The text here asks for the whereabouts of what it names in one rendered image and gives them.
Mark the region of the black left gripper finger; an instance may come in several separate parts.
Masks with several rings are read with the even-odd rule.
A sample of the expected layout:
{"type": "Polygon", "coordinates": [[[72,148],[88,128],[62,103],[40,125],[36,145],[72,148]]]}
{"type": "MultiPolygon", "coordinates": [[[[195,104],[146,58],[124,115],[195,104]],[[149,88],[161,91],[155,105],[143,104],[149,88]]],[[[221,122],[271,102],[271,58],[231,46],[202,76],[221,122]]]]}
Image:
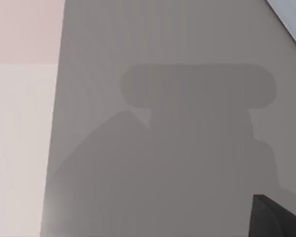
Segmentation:
{"type": "Polygon", "coordinates": [[[296,215],[265,195],[253,195],[249,237],[296,237],[296,215]]]}

